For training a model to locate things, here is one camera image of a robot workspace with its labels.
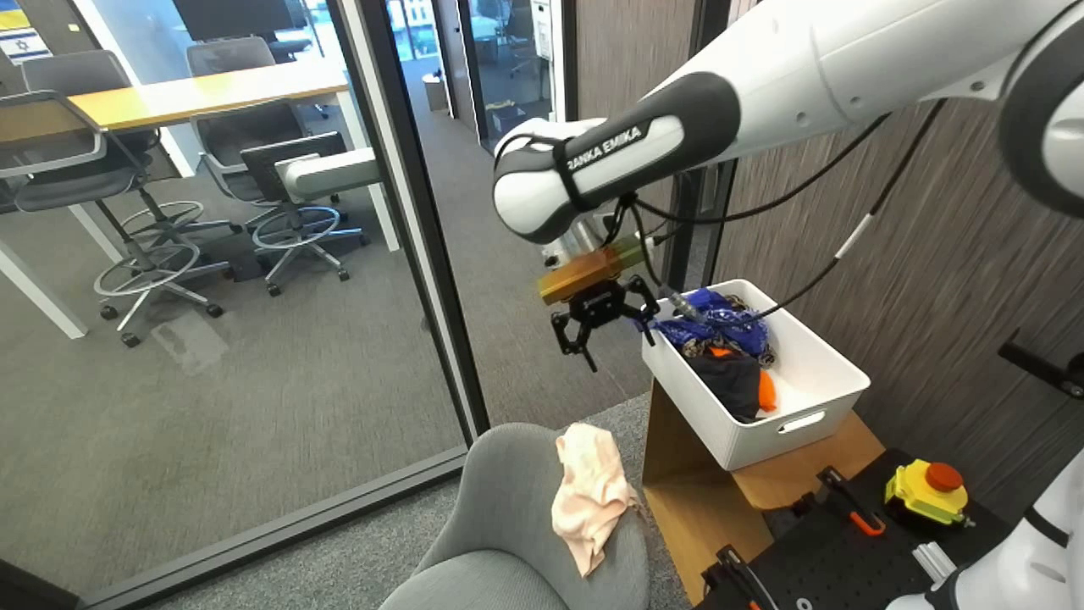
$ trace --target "blue object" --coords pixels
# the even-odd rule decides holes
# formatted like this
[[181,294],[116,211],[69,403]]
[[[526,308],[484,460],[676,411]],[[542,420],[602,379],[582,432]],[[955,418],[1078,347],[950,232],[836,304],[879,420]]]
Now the blue object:
[[733,300],[699,290],[685,300],[680,320],[653,321],[678,350],[692,344],[728,344],[751,359],[768,359],[768,334],[759,317],[738,308]]

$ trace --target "office room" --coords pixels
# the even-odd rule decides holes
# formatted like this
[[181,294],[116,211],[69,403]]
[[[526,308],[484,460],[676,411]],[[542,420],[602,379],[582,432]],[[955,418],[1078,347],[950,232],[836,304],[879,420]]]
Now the office room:
[[1078,608],[1078,5],[131,7],[0,5],[0,608]]

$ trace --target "gray fabric armchair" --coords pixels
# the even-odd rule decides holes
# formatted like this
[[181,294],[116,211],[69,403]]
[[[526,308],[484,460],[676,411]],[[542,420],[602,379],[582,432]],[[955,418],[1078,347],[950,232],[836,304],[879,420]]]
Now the gray fabric armchair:
[[608,562],[582,580],[548,528],[558,481],[554,432],[489,432],[469,454],[456,515],[384,610],[644,610],[651,562],[640,515],[620,520]]

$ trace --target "white plastic bin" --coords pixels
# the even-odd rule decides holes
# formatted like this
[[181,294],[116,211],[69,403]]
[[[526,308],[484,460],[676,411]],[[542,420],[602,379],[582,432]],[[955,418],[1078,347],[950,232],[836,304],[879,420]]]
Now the white plastic bin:
[[[742,278],[711,290],[746,303],[751,311],[777,304]],[[829,438],[871,387],[869,372],[785,308],[768,317],[767,330],[777,356],[768,367],[777,379],[777,414],[751,425],[738,425],[662,334],[653,334],[653,347],[644,341],[640,350],[653,379],[724,472]]]

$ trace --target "white cloth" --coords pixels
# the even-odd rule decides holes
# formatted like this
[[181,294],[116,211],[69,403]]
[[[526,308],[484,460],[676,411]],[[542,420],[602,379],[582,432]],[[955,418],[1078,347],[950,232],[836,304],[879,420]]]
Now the white cloth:
[[602,561],[602,547],[620,515],[636,504],[636,493],[625,477],[616,442],[602,429],[573,425],[556,454],[565,467],[562,487],[554,499],[554,533],[565,538],[579,576],[591,576]]

